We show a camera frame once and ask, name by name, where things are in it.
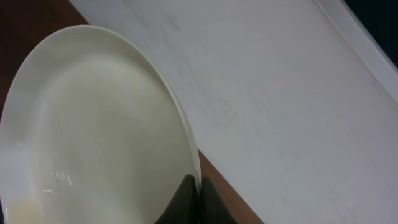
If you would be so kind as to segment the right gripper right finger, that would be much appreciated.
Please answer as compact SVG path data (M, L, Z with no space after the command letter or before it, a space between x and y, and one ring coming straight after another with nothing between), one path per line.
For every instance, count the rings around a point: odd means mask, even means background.
M199 209L202 224L238 224L209 177L202 178Z

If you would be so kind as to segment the white plate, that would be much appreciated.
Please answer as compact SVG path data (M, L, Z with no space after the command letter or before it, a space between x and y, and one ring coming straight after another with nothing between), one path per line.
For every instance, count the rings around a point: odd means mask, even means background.
M155 223L200 177L177 97L123 36L67 27L19 67L1 116L4 223Z

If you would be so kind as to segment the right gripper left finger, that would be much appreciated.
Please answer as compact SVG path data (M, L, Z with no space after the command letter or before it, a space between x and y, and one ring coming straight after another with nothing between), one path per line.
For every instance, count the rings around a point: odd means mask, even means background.
M188 174L155 224L198 224L197 199L195 178Z

